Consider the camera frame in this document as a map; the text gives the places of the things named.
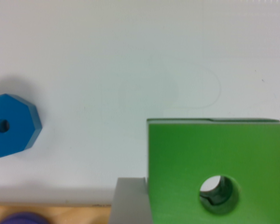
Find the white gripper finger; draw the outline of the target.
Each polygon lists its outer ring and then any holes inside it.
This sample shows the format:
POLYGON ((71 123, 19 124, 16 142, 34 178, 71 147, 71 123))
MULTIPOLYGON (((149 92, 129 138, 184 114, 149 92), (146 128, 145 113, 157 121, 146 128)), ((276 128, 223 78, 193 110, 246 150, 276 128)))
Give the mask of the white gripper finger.
POLYGON ((153 224, 144 178, 118 179, 108 224, 153 224))

